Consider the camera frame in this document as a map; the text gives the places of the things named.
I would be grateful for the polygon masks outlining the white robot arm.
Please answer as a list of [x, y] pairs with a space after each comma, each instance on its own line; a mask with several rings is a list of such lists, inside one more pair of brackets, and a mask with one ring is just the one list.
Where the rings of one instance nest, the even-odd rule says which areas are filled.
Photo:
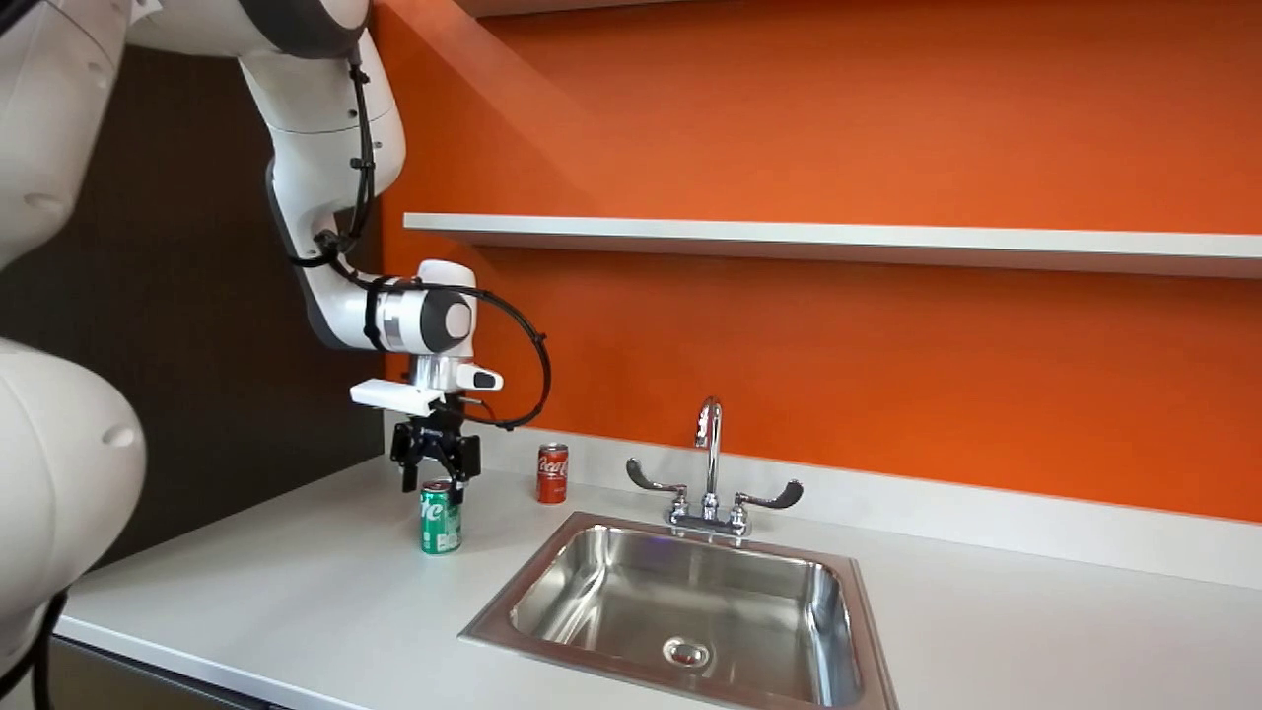
[[[371, 36], [371, 0], [0, 0], [0, 266], [78, 209], [124, 61], [231, 65], [267, 136], [251, 182], [316, 334], [430, 367], [365, 380], [379, 409], [430, 413], [469, 355], [469, 275], [413, 279], [348, 266], [365, 207], [404, 173], [404, 119]], [[120, 542], [147, 483], [135, 405], [93, 371], [0, 345], [0, 710], [47, 710], [47, 649], [71, 583]]]

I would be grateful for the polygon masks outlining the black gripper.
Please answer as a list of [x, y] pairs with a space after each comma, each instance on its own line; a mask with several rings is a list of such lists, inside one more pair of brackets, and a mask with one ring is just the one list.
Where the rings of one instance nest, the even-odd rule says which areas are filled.
[[389, 433], [389, 458], [404, 467], [404, 495], [419, 491], [419, 467], [435, 458], [451, 475], [452, 505], [482, 475], [482, 437], [461, 429], [464, 409], [443, 403], [435, 413], [406, 413]]

